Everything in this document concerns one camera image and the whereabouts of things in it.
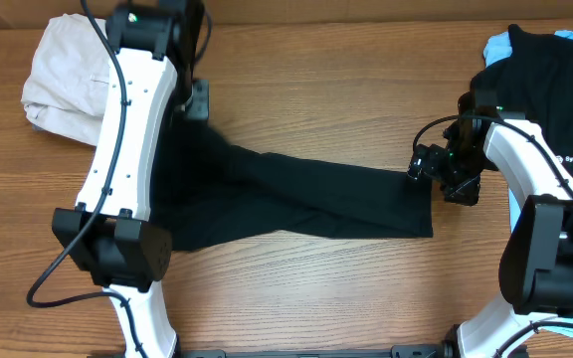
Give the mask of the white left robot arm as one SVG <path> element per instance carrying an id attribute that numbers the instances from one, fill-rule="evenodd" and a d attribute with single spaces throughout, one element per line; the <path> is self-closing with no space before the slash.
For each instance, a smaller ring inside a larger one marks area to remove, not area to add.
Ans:
<path id="1" fill-rule="evenodd" d="M 201 1 L 126 3 L 98 36 L 109 55 L 109 85 L 91 169 L 72 209 L 58 209 L 52 231 L 98 297 L 110 300 L 126 357 L 178 357 L 179 337 L 165 307 L 162 280 L 170 233 L 150 221 L 158 141 L 172 112 L 209 116 L 209 87 L 193 70 L 212 20 Z"/>

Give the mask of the beige folded trousers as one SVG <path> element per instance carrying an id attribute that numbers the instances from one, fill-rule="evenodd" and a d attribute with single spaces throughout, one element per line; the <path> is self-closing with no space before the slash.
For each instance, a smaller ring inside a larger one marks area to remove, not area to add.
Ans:
<path id="1" fill-rule="evenodd" d="M 109 56 L 89 19 L 49 20 L 21 96 L 36 127 L 95 146 L 105 112 Z"/>

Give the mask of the black garment with logo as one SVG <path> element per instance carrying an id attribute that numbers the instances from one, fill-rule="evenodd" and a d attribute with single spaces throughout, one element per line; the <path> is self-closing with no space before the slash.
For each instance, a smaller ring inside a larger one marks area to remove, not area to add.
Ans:
<path id="1" fill-rule="evenodd" d="M 510 57 L 485 67 L 473 90 L 492 90 L 500 106 L 538 123 L 548 146 L 573 176 L 573 33 L 531 34 L 512 24 Z"/>

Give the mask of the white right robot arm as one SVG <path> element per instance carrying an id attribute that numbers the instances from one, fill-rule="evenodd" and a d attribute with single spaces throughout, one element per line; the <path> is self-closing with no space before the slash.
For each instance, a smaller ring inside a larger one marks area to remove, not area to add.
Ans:
<path id="1" fill-rule="evenodd" d="M 413 144 L 408 175 L 438 182 L 447 201 L 478 201 L 480 174 L 499 172 L 519 210 L 502 254 L 499 294 L 438 344 L 394 357 L 524 357 L 540 329 L 573 331 L 573 178 L 526 119 L 453 115 L 444 147 Z"/>

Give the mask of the light blue garment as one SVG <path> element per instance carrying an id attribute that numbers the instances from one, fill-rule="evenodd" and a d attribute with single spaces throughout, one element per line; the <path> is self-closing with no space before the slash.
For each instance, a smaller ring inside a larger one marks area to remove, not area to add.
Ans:
<path id="1" fill-rule="evenodd" d="M 512 43 L 507 32 L 491 36 L 487 40 L 485 48 L 483 49 L 485 66 L 490 67 L 496 62 L 500 62 L 503 59 L 510 57 L 512 50 Z M 508 208 L 510 230 L 513 231 L 520 215 L 520 206 L 511 190 L 508 191 Z M 573 324 L 573 318 L 568 318 L 567 322 Z M 573 328 L 550 326 L 545 327 L 545 330 L 573 338 Z"/>

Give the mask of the black t-shirt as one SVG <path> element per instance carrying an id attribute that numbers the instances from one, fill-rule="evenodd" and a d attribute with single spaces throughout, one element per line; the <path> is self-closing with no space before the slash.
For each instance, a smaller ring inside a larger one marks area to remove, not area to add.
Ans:
<path id="1" fill-rule="evenodd" d="M 151 220 L 185 252 L 275 231 L 430 238 L 431 190 L 403 172 L 258 153 L 204 122 L 178 120 L 159 139 Z"/>

